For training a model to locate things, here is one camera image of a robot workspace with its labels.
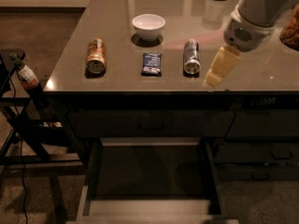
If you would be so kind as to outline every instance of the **white container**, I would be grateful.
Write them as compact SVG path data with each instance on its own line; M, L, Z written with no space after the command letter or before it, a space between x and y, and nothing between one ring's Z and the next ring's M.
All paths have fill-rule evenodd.
M153 41L161 34L165 26L165 20L158 15L143 14L135 17L132 24L141 39Z

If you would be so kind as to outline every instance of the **floor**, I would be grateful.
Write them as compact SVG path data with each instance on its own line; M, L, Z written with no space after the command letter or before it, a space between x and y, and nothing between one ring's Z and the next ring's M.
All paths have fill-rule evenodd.
M46 81L64 50L80 18L80 12L0 13L0 49L20 48L26 52L25 63ZM26 93L18 86L17 95ZM0 147L11 130L0 116ZM9 150L20 155L21 143ZM47 147L50 153L64 153L65 148ZM33 152L23 144L23 155ZM26 211L30 224L63 224L76 219L85 170L79 162L65 164L27 164L0 166L0 223L25 223L24 187L27 190ZM221 181L228 217L241 224L299 223L299 182L296 181Z

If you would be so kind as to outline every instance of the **silver can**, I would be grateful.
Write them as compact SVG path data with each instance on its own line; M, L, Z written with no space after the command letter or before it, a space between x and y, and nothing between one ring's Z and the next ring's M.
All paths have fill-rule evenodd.
M191 77L199 77L199 44L190 39L184 46L184 74Z
M101 74L106 70L105 49L102 39L95 38L89 42L86 67L93 74Z

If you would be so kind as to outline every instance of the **countertop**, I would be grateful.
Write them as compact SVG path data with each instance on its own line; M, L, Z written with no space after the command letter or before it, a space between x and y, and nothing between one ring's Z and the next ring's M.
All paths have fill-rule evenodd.
M279 40L291 17L286 11L274 33L256 50L241 53L236 68L215 89L204 86L220 46L223 28L238 0L91 0L45 87L46 95L74 93L283 92L299 91L299 52ZM133 17L153 13L166 25L155 46L135 35ZM102 77L85 76L87 45L104 40L107 70ZM188 39L200 46L201 76L183 76L183 46ZM162 53L162 76L142 77L143 53Z

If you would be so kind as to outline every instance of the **glass jar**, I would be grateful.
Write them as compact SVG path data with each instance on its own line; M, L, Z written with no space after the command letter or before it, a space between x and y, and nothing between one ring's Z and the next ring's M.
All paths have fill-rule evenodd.
M289 48L299 50L299 4L292 11L292 18L285 25L280 40Z

